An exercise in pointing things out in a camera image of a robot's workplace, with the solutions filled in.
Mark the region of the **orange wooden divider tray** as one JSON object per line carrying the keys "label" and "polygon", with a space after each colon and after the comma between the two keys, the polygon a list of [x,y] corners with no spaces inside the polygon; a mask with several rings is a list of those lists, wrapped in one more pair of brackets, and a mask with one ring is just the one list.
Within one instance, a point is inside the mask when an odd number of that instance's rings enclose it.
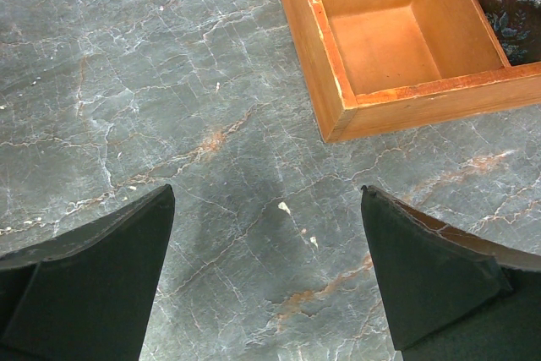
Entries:
{"label": "orange wooden divider tray", "polygon": [[478,0],[281,0],[322,138],[355,139],[536,104]]}

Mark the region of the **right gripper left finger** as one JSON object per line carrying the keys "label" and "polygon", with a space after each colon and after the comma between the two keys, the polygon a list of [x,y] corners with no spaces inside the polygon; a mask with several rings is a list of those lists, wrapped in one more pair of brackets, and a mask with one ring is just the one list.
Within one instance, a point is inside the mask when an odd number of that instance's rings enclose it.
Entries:
{"label": "right gripper left finger", "polygon": [[1,256],[3,360],[139,358],[172,231],[169,184]]}

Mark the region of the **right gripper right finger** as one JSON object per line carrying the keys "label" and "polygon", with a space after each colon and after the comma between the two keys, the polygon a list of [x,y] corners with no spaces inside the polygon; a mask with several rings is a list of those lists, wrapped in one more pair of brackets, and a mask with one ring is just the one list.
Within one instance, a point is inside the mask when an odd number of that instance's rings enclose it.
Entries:
{"label": "right gripper right finger", "polygon": [[540,258],[464,232],[374,186],[363,228],[406,360],[537,360]]}

